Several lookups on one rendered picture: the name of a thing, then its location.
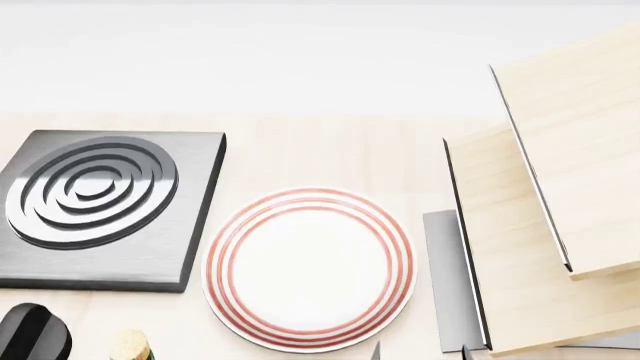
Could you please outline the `white plate with red rings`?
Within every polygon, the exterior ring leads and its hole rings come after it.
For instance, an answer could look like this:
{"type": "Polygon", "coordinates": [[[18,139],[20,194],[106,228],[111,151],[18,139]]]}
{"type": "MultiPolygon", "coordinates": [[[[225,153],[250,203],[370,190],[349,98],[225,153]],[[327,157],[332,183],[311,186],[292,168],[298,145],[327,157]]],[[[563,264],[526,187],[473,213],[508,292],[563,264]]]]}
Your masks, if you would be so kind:
{"type": "Polygon", "coordinates": [[[413,243],[389,212],[337,188],[290,188],[243,206],[203,257],[203,293],[240,337],[290,353],[356,344],[412,296],[413,243]]]}

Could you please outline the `grey flat stove burner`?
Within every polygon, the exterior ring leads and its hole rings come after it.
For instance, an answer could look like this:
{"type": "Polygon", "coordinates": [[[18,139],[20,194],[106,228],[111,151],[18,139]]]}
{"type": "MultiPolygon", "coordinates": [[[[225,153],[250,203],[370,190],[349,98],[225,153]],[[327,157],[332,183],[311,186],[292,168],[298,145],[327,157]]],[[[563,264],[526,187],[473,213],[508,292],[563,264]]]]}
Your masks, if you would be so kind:
{"type": "Polygon", "coordinates": [[[181,293],[225,134],[36,130],[0,171],[0,289],[181,293]]]}

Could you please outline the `light wooden cabinet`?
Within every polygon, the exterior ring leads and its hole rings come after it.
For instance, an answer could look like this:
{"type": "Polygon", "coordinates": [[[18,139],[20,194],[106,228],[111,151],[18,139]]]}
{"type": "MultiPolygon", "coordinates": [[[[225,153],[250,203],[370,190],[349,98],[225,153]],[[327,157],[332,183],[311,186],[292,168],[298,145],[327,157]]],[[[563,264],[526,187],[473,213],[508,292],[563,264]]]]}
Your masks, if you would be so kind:
{"type": "Polygon", "coordinates": [[[500,359],[640,330],[640,21],[492,69],[507,122],[444,144],[500,359]]]}

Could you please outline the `bottle with cork stopper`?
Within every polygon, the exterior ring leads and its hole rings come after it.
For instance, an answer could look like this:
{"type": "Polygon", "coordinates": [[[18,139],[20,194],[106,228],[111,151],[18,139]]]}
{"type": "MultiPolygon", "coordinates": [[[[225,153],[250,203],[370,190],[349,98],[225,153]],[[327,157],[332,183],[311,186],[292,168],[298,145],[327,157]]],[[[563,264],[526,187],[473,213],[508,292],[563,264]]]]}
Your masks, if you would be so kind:
{"type": "Polygon", "coordinates": [[[144,332],[127,329],[117,333],[112,341],[110,360],[155,360],[144,332]]]}

